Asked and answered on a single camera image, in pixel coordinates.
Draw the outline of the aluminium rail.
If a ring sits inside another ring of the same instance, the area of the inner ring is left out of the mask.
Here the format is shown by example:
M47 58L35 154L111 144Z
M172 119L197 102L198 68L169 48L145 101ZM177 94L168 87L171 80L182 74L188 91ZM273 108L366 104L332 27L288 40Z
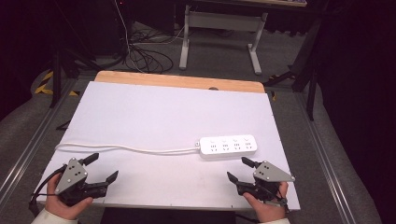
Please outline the aluminium rail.
M356 219L352 215L346 195L343 192L340 181L332 167L331 161L319 136L316 123L309 117L308 112L306 111L304 96L301 93L296 93L295 98L302 110L302 113L304 114L305 122L308 125L308 130L314 142L314 148L318 157L318 162L320 163L322 172L326 178L343 224L356 224Z
M18 186L76 82L75 78L63 82L55 106L51 106L52 95L34 94L0 121L0 206Z

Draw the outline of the person's left hand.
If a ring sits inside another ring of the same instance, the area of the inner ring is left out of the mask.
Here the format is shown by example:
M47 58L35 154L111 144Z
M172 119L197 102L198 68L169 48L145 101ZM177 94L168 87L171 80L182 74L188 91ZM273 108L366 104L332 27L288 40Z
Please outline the person's left hand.
M61 217L66 220L75 220L79 214L92 204L93 198L88 197L73 206L67 206L55 194L60 178L61 175L57 174L52 177L47 184L48 196L46 199L45 209L57 217Z

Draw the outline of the white metal desk frame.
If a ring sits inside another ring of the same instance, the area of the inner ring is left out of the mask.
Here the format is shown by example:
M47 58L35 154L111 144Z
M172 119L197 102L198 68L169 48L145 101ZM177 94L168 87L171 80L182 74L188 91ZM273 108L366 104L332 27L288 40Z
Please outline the white metal desk frame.
M247 51L255 75L262 74L262 68L257 55L257 47L262 37L264 25L267 21L267 13L260 17L228 15L209 12L197 12L192 6L186 5L184 10L184 36L180 53L179 68L185 70L189 55L189 32L190 28L223 29L233 31L254 32L255 39L247 45Z

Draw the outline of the person's white sleeve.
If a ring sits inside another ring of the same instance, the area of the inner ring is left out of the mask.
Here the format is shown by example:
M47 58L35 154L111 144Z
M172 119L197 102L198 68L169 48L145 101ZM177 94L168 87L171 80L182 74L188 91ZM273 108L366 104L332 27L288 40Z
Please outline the person's white sleeve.
M290 224L290 221L285 217L277 220L272 220L272 221L261 221L258 224Z
M31 224L78 224L78 220L59 217L43 209Z

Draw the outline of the person's right white sleeve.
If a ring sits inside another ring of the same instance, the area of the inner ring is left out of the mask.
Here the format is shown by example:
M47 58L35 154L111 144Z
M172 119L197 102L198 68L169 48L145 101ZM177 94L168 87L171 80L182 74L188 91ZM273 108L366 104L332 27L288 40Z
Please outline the person's right white sleeve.
M290 221L285 217L277 220L272 220L272 221L261 221L258 224L290 224Z

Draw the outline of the person's left white sleeve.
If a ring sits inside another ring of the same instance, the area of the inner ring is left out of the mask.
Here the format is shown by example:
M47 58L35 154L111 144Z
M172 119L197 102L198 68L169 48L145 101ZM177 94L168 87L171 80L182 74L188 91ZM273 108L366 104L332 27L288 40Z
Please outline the person's left white sleeve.
M31 224L78 224L78 220L59 217L43 209Z

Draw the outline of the white power strip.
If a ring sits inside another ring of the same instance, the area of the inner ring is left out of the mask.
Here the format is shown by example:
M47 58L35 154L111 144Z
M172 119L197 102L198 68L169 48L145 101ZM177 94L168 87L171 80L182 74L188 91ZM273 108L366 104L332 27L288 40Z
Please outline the white power strip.
M203 157L231 157L254 154L258 145L251 134L203 137L198 142Z

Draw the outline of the person's right hand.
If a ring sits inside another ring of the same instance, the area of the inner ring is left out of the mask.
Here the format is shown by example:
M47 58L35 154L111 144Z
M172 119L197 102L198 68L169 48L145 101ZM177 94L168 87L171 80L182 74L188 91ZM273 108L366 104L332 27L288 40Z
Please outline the person's right hand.
M259 223L261 221L272 221L287 217L285 206L275 206L268 203L262 203L248 192L245 192L243 197L255 211Z

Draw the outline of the yellow black floor tape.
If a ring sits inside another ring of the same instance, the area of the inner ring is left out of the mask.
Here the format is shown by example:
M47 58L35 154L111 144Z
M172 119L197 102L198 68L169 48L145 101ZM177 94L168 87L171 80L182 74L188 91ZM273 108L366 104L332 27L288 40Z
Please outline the yellow black floor tape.
M48 94L52 95L53 90L48 89L47 85L50 83L50 79L53 77L53 72L48 71L46 75L41 79L41 82L39 83L38 87L35 89L35 94L43 93L43 94Z

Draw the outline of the wooden desk top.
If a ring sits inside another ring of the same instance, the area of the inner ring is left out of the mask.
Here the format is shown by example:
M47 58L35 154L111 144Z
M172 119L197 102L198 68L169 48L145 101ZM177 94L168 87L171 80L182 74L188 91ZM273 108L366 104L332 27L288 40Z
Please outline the wooden desk top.
M306 7L306 0L205 0L225 4L250 4L260 6Z

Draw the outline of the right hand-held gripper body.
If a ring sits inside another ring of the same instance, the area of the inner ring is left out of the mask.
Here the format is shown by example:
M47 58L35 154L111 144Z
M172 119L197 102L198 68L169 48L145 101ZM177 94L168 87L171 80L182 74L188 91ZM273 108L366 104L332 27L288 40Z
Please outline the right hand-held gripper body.
M258 168L254 168L253 183L239 181L236 190L239 195L248 192L257 200L275 206L287 206L288 200L280 193L281 182L294 182L295 177L269 161L260 162Z

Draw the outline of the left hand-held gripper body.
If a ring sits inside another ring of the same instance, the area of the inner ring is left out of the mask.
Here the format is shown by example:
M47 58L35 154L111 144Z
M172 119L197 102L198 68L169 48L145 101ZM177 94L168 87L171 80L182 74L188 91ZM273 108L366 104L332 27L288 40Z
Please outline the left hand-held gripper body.
M81 165L76 158L72 158L66 165L55 190L55 194L67 206L73 206L82 200L106 196L107 182L89 184L86 182L88 172L85 165Z

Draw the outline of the white table cover sheet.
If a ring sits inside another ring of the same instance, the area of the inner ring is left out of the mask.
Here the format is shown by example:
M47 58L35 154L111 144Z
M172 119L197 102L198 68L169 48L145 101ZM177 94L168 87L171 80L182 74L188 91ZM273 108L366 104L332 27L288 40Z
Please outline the white table cover sheet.
M244 210L248 203L228 179L250 182L253 171L240 157L204 158L202 137L251 134L258 144L253 161L288 170L268 96L92 82L45 170L97 152L88 182L118 171L105 206Z

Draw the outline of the black metal stand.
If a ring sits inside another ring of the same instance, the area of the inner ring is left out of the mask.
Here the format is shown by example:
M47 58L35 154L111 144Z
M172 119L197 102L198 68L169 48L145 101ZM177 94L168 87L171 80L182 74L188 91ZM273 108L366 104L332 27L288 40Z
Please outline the black metal stand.
M294 92L302 92L305 87L308 87L305 111L310 120L314 120L313 109L318 83L318 75L316 71L317 60L314 56L314 49L317 44L317 36L321 22L322 19L315 19L290 70L279 77L270 78L268 81L263 83L265 87L272 87L287 78L295 77L294 82L291 84L291 89Z
M50 108L55 107L61 100L62 96L62 72L68 78L77 78L79 76L77 61L86 65L93 71L99 72L103 68L92 60L84 57L73 49L55 49L52 54L52 100Z

